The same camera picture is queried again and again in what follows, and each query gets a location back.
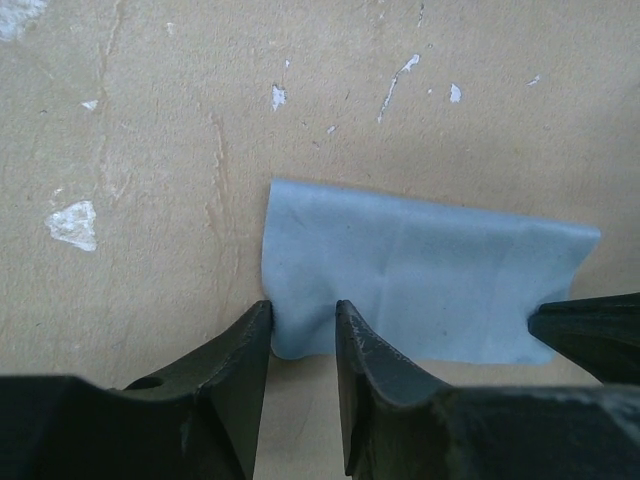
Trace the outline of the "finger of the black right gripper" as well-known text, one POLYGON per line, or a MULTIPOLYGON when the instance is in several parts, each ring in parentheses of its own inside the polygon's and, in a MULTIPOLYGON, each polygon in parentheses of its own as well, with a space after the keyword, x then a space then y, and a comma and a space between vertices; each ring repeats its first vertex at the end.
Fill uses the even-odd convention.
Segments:
POLYGON ((552 302, 529 333, 602 383, 639 384, 639 294, 552 302))

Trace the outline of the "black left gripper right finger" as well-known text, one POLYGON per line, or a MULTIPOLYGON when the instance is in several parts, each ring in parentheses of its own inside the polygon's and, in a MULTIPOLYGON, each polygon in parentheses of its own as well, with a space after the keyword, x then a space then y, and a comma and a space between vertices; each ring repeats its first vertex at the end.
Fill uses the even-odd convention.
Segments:
POLYGON ((336 306, 346 474, 354 479, 635 479, 639 384, 456 387, 336 306))

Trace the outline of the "blue cleaning cloth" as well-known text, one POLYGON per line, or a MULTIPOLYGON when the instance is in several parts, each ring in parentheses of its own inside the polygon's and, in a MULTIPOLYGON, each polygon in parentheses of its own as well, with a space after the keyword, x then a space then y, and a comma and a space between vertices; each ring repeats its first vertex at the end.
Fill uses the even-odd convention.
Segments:
POLYGON ((599 239, 592 226, 274 180, 261 259, 273 351, 333 353, 348 300, 414 360, 547 363, 528 317, 568 297, 599 239))

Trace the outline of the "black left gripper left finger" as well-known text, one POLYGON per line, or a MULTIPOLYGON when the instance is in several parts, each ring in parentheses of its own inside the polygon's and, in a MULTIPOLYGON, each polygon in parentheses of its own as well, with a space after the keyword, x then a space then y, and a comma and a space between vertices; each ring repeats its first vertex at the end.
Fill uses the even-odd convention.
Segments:
POLYGON ((124 389, 71 375, 1 380, 5 479, 249 479, 272 330, 260 301, 124 389))

